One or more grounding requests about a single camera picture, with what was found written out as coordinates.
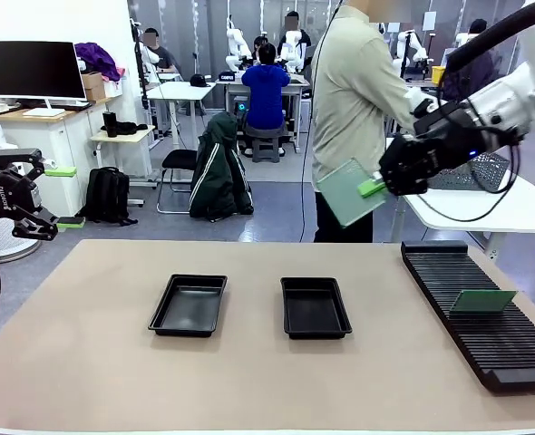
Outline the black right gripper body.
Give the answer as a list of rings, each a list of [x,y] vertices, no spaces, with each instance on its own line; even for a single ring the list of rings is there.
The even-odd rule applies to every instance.
[[[481,131],[445,124],[444,131],[425,138],[397,135],[392,140],[392,193],[423,194],[429,180],[456,169],[488,149]]]

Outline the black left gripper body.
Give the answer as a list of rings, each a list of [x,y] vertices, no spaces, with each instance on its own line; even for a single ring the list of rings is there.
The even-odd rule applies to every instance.
[[[24,219],[39,211],[37,186],[10,169],[0,170],[0,218]]]

